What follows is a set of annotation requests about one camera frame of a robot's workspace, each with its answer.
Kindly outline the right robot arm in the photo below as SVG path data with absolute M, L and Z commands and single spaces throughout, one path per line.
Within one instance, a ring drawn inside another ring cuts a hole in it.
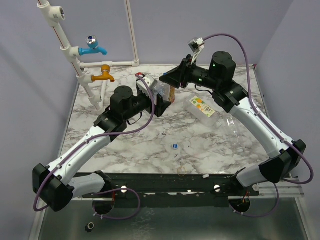
M 260 109 L 250 101 L 249 93 L 233 80 L 236 63 L 224 51 L 212 55 L 209 69 L 197 66 L 187 55 L 180 65 L 162 75 L 165 84 L 179 89 L 195 84 L 213 91 L 212 98 L 225 112 L 240 121 L 259 141 L 269 159 L 238 171 L 230 183 L 230 191 L 241 196 L 248 187 L 261 183 L 278 183 L 298 166 L 306 144 L 294 141 L 280 131 Z

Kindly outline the orange label clear bottle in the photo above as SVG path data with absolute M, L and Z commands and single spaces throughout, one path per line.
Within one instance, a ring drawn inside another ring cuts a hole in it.
M 211 99 L 204 100 L 203 97 L 197 95 L 187 96 L 184 99 L 183 107 L 208 128 L 219 129 L 223 125 L 220 119 L 221 110 Z

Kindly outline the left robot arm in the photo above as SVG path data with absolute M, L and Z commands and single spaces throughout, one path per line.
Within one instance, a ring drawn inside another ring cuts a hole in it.
M 98 171 L 77 177 L 76 173 L 102 148 L 119 135 L 126 135 L 129 120 L 147 111 L 150 117 L 161 117 L 171 105 L 162 95 L 148 96 L 142 90 L 133 94 L 128 86 L 117 87 L 110 105 L 97 118 L 85 136 L 60 158 L 44 166 L 38 164 L 32 171 L 32 187 L 36 194 L 33 209 L 38 212 L 38 201 L 58 212 L 77 197 L 97 194 L 104 198 L 110 194 L 107 176 Z

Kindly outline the blue white bottle cap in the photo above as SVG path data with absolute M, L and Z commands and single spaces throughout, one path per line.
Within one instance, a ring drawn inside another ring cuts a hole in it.
M 176 144 L 176 143 L 174 143 L 174 144 L 172 145 L 172 148 L 173 148 L 174 150 L 177 150 L 177 149 L 179 148 L 179 145 Z

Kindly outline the golden energy drink bottle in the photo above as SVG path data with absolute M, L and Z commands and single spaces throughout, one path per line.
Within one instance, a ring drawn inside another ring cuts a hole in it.
M 170 86 L 168 100 L 173 104 L 175 102 L 175 88 Z

